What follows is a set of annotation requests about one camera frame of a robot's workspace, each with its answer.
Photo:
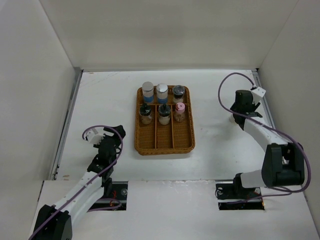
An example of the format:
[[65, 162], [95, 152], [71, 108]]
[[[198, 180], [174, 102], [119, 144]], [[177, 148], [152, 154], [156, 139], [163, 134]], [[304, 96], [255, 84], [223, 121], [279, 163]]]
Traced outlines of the yellow-cap bottle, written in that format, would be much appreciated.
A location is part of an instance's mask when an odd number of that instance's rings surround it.
[[235, 119], [234, 119], [232, 116], [230, 117], [230, 122], [233, 123], [233, 124], [236, 123], [236, 122], [235, 122]]

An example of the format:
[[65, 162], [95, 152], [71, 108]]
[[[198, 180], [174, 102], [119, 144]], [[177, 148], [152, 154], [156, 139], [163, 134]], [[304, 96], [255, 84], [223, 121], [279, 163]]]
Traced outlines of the black-cap bottle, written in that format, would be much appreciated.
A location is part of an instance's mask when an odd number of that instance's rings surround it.
[[140, 120], [144, 125], [148, 125], [152, 122], [152, 109], [147, 103], [143, 103], [139, 108]]
[[171, 118], [171, 107], [167, 104], [162, 104], [158, 107], [158, 121], [161, 125], [168, 125]]

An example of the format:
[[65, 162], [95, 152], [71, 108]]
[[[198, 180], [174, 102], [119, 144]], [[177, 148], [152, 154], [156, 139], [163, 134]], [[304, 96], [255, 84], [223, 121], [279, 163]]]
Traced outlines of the silver-lid jar blue label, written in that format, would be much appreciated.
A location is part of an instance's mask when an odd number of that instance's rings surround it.
[[146, 81], [142, 84], [142, 96], [146, 104], [154, 103], [154, 85], [152, 82]]
[[156, 86], [156, 98], [158, 104], [168, 103], [168, 86], [164, 83], [159, 83]]

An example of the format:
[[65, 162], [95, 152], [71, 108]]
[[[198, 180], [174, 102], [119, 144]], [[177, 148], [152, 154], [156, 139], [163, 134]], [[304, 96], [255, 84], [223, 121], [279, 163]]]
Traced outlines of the pink-cap bottle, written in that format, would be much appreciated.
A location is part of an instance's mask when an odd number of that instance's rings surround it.
[[174, 119], [177, 122], [183, 122], [186, 118], [186, 106], [183, 102], [178, 102], [175, 105]]

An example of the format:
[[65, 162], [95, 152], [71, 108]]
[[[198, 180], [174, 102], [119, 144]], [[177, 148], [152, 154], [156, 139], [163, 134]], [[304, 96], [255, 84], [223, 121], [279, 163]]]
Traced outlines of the dark-lid spice grinder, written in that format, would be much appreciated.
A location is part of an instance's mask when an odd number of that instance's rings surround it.
[[173, 103], [183, 103], [185, 95], [185, 87], [182, 85], [175, 85], [172, 89], [173, 93]]

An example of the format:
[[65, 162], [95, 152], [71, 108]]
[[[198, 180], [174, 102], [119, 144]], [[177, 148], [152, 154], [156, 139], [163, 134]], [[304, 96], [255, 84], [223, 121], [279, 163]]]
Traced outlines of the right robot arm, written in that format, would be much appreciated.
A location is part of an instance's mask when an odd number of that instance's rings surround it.
[[250, 188], [297, 186], [305, 181], [304, 157], [293, 142], [271, 130], [263, 116], [257, 112], [265, 91], [237, 90], [230, 110], [239, 127], [249, 134], [264, 151], [260, 170], [238, 173], [233, 179], [232, 192], [245, 197]]

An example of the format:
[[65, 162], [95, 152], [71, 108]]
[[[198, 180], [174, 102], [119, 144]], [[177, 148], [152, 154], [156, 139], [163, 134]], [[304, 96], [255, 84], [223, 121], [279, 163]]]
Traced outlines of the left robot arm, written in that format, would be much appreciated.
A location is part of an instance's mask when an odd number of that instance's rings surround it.
[[53, 205], [45, 204], [38, 212], [31, 240], [70, 240], [73, 227], [99, 199], [112, 195], [114, 166], [123, 151], [126, 132], [122, 125], [98, 125], [84, 130], [83, 140], [97, 148], [97, 155], [79, 182]]

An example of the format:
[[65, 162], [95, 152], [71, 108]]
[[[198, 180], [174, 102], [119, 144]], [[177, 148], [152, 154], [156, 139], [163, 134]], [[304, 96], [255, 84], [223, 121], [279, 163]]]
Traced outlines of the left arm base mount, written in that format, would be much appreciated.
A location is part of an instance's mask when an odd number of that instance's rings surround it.
[[127, 181], [114, 181], [111, 190], [107, 190], [88, 210], [93, 211], [126, 211], [128, 197]]

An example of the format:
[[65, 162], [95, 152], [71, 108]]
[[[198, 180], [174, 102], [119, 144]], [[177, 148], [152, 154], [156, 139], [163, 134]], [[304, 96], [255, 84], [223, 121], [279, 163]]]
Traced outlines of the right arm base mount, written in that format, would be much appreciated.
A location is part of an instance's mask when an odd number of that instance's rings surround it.
[[259, 187], [243, 188], [236, 192], [231, 181], [217, 181], [215, 187], [220, 211], [265, 210], [263, 200], [255, 199], [262, 195]]

